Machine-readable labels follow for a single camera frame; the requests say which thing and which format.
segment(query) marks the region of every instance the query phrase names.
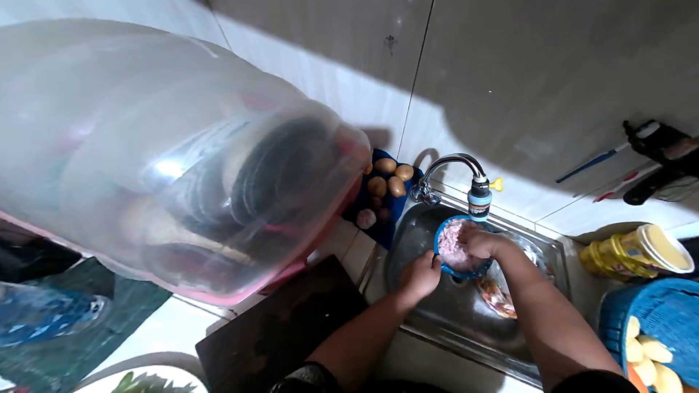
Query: yellow container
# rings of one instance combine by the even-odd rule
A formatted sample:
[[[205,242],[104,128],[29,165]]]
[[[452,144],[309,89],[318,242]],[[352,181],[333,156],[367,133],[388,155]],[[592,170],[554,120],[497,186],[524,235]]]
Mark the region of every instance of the yellow container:
[[[626,255],[649,269],[673,273],[694,271],[694,260],[686,248],[658,225],[641,225],[623,235],[620,244]]]
[[[617,266],[616,264],[609,264],[603,260],[599,252],[599,247],[600,242],[594,241],[580,250],[580,263],[585,270],[598,276],[606,276],[620,281],[627,281],[629,278],[633,277],[633,274],[630,274],[623,265]]]
[[[661,270],[657,266],[632,259],[621,245],[621,235],[612,235],[600,243],[600,258],[615,271],[630,277],[653,278]]]
[[[626,281],[632,277],[654,278],[659,268],[649,269],[635,259],[628,257],[621,246],[621,235],[599,242],[594,241],[579,253],[580,263],[592,274]]]

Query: yellow faucet handle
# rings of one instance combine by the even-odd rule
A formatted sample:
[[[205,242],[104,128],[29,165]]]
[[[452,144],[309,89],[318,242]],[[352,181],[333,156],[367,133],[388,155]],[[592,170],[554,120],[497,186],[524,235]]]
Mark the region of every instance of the yellow faucet handle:
[[[494,188],[496,191],[502,191],[503,190],[503,178],[497,178],[495,179],[494,182],[490,183],[488,185],[489,188]]]

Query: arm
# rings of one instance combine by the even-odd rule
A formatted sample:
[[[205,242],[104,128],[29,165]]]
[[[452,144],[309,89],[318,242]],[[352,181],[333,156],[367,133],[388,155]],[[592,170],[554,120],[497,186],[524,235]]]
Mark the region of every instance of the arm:
[[[439,284],[441,260],[428,251],[404,269],[398,289],[332,333],[309,357],[351,392],[381,360],[408,313]]]
[[[483,231],[470,231],[464,241],[474,256],[493,257],[503,269],[519,326],[546,392],[586,370],[624,375],[582,315],[517,245]]]

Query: wooden cutting board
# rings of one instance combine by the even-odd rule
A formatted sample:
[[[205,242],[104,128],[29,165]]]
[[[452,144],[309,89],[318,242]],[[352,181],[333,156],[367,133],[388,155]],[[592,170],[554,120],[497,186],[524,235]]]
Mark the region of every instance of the wooden cutting board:
[[[367,307],[334,256],[196,344],[212,393],[265,392]]]

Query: black sleeve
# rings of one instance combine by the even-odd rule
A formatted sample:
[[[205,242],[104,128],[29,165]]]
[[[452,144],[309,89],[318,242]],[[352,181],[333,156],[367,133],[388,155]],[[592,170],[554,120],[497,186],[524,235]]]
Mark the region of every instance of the black sleeve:
[[[638,393],[633,383],[611,371],[592,370],[566,378],[551,393]]]
[[[344,393],[338,381],[322,364],[306,362],[276,383],[269,393]]]

